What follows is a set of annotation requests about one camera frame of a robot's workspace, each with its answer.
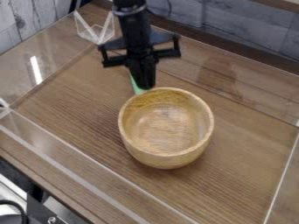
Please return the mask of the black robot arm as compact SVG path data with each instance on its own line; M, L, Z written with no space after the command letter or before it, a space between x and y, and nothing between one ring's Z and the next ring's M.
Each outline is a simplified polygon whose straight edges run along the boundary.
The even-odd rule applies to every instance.
M138 87L148 90L155 86L159 60L182 56L180 36L152 29L146 0L114 0L112 13L118 17L122 37L98 46L103 67L126 66Z

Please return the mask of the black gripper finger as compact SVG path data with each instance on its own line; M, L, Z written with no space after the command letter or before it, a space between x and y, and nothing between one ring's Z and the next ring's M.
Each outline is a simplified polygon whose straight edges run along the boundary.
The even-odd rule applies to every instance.
M126 66L134 76L139 88L148 90L155 86L156 59L152 55L134 58L128 57Z

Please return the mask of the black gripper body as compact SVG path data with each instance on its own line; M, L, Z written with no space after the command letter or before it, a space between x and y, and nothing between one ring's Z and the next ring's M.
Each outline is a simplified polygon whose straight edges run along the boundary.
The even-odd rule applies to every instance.
M152 28L127 29L123 36L100 44L104 67L128 66L130 60L156 65L162 59L179 58L180 36Z

